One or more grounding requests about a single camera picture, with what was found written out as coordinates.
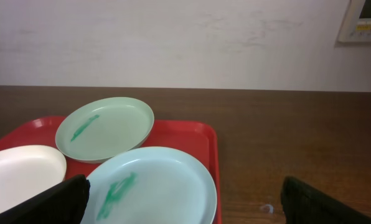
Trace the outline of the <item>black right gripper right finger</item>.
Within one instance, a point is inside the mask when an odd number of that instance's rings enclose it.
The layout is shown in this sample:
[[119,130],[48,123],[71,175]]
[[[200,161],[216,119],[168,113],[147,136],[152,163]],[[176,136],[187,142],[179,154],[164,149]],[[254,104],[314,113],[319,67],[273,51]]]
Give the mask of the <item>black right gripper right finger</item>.
[[281,189],[286,224],[371,224],[371,218],[288,176]]

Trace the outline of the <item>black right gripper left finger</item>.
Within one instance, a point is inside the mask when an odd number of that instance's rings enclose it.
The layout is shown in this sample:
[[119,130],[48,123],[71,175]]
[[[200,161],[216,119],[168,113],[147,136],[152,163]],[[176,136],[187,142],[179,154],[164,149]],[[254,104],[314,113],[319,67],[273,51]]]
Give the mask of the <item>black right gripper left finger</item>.
[[0,224],[80,224],[89,196],[90,182],[79,174],[0,213]]

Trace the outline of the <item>white plate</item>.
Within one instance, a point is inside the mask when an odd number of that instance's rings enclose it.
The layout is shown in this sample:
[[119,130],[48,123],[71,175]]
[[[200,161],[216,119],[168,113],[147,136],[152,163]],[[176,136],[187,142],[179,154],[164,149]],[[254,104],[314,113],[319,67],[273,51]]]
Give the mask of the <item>white plate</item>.
[[0,213],[61,183],[65,156],[56,148],[26,145],[0,151]]

